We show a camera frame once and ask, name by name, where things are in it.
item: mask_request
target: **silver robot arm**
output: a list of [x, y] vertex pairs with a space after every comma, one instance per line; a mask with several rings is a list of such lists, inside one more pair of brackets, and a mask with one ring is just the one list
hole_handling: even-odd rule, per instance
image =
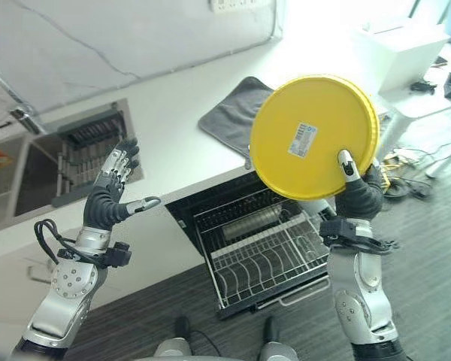
[[407, 361], [382, 288], [381, 257], [394, 244], [374, 240], [370, 223], [383, 203], [379, 171], [372, 165], [363, 180], [349, 152], [338, 160], [346, 190], [336, 197], [338, 217], [320, 229], [335, 310], [357, 361]]
[[133, 159], [137, 153], [137, 141], [124, 140], [105, 160], [87, 198], [83, 227], [74, 244], [57, 232], [52, 220], [35, 225], [41, 245], [44, 243], [41, 230], [45, 226], [64, 249], [56, 258], [48, 246], [42, 245], [58, 264], [53, 271], [49, 293], [30, 320], [11, 359], [23, 356], [62, 359], [86, 318], [93, 295], [107, 278], [107, 267], [129, 263], [132, 252], [127, 244], [116, 242], [113, 247], [108, 247], [112, 227], [160, 203], [157, 197], [119, 203], [125, 182], [138, 166], [138, 161]]

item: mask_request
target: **gray floor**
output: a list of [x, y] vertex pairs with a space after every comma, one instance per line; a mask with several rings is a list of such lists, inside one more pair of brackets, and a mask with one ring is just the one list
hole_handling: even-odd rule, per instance
[[[446, 141], [451, 139], [451, 126], [442, 129], [448, 131]], [[423, 135], [443, 141], [434, 128], [429, 131]], [[412, 128], [404, 138], [421, 138], [413, 132], [419, 134]], [[419, 147], [424, 142], [410, 144]], [[451, 361], [451, 167], [434, 182], [429, 201], [408, 198], [388, 203], [374, 227], [377, 234], [401, 242], [398, 252], [384, 257], [383, 286], [405, 350], [415, 361]], [[215, 304], [206, 269], [199, 266], [94, 310], [67, 359], [150, 356], [161, 340], [173, 335], [174, 319], [182, 314], [229, 357], [255, 360], [264, 320], [275, 314], [283, 326], [283, 342], [293, 346], [300, 359], [353, 359], [332, 310], [329, 290], [288, 308], [271, 306], [226, 321], [216, 318]], [[197, 354], [214, 354], [200, 335], [194, 335], [192, 348]]]

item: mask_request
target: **electrical outlet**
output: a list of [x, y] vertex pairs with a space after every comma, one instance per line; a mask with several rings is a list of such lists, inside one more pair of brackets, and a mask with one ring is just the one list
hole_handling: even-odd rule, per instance
[[215, 14], [229, 13], [269, 5], [271, 0], [210, 0], [210, 8]]

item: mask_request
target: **yellow plastic lid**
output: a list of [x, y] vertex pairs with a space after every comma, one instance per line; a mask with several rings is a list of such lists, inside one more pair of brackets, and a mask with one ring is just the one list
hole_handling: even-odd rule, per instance
[[262, 105], [250, 136], [250, 155], [262, 181], [302, 201], [344, 190], [337, 163], [343, 149], [359, 172], [371, 165], [379, 120], [369, 98], [353, 83], [311, 75], [277, 89]]

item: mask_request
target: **kitchen sink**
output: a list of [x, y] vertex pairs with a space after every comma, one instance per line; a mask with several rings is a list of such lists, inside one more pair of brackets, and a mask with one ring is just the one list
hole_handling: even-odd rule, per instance
[[[114, 145], [133, 136], [125, 99], [86, 114], [0, 142], [0, 229], [86, 197]], [[142, 177], [136, 169], [129, 181]]]

